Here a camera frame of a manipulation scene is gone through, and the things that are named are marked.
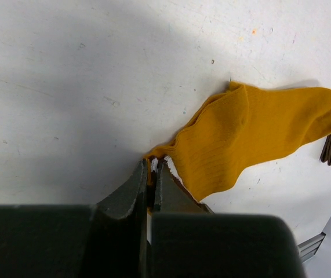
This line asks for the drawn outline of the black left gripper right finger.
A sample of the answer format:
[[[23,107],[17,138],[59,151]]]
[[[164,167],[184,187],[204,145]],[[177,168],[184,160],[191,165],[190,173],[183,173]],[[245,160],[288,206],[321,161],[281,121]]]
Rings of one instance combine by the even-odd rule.
[[[200,208],[157,168],[151,221],[152,277],[304,277],[286,223],[273,215],[216,214]]]

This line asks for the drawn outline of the yellow sock with brown cuff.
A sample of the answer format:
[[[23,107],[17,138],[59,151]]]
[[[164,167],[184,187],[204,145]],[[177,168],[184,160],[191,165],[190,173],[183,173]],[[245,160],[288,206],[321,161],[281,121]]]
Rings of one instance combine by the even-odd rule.
[[[231,189],[241,172],[291,155],[331,134],[331,89],[263,90],[231,82],[210,96],[166,144],[148,154],[171,158],[192,200]]]

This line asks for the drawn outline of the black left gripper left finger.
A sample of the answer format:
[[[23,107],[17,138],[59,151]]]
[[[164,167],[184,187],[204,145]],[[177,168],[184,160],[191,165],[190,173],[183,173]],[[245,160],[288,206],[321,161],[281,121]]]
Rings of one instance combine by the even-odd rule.
[[[147,167],[96,204],[0,205],[0,277],[145,277]]]

